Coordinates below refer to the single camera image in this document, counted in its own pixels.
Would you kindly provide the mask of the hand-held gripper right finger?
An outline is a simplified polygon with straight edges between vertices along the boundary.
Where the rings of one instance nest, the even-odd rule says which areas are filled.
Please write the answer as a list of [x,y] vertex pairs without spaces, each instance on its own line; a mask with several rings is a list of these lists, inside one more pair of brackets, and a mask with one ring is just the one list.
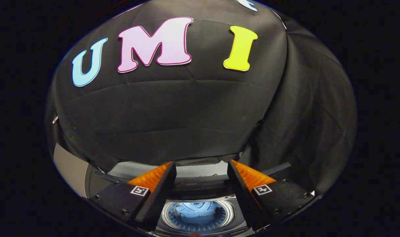
[[279,225],[305,209],[313,192],[287,177],[274,179],[238,161],[228,162],[227,175],[249,228]]

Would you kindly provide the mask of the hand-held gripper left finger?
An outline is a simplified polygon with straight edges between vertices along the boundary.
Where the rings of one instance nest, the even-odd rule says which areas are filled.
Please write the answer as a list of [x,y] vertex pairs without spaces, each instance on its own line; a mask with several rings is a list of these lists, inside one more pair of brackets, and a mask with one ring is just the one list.
[[130,228],[155,230],[177,176],[169,162],[128,182],[114,182],[90,198],[90,204]]

